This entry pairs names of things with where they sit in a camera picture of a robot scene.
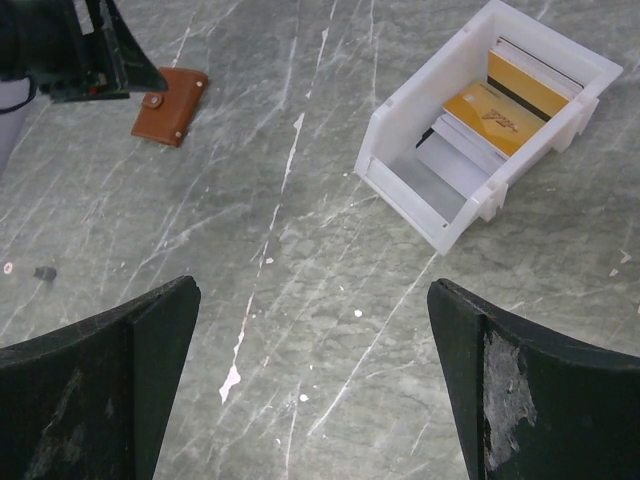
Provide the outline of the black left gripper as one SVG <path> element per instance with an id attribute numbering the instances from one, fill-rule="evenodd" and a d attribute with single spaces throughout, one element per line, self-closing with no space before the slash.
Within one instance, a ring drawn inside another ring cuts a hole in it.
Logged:
<path id="1" fill-rule="evenodd" d="M 73 1 L 1 3 L 1 80 L 27 80 L 54 103 L 119 100 L 164 92 L 149 60 L 111 0 L 85 1 L 93 30 L 84 33 Z"/>

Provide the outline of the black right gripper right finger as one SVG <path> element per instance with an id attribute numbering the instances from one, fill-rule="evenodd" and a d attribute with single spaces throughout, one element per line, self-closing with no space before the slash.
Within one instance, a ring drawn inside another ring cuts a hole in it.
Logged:
<path id="1" fill-rule="evenodd" d="M 427 306 L 469 478 L 638 478 L 638 357 L 448 279 L 431 284 Z"/>

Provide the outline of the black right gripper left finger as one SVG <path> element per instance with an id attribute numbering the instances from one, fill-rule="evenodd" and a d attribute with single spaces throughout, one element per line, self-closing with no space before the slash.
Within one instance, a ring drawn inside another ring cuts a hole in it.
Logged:
<path id="1" fill-rule="evenodd" d="M 181 276 L 2 348 L 2 478 L 152 478 L 200 300 Z"/>

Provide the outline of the gold credit card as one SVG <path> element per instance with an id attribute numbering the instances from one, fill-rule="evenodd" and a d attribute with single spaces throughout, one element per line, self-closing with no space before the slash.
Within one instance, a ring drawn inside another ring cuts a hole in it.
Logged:
<path id="1" fill-rule="evenodd" d="M 491 144 L 514 155 L 545 121 L 487 82 L 475 82 L 443 104 L 444 111 Z"/>

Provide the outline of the brown leather card holder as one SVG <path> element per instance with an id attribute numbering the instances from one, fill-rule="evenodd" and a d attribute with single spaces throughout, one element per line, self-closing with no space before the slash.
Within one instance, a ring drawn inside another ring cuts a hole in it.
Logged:
<path id="1" fill-rule="evenodd" d="M 206 91 L 209 77 L 200 71 L 175 67 L 159 69 L 168 84 L 164 92 L 148 92 L 131 130 L 133 136 L 179 147 Z"/>

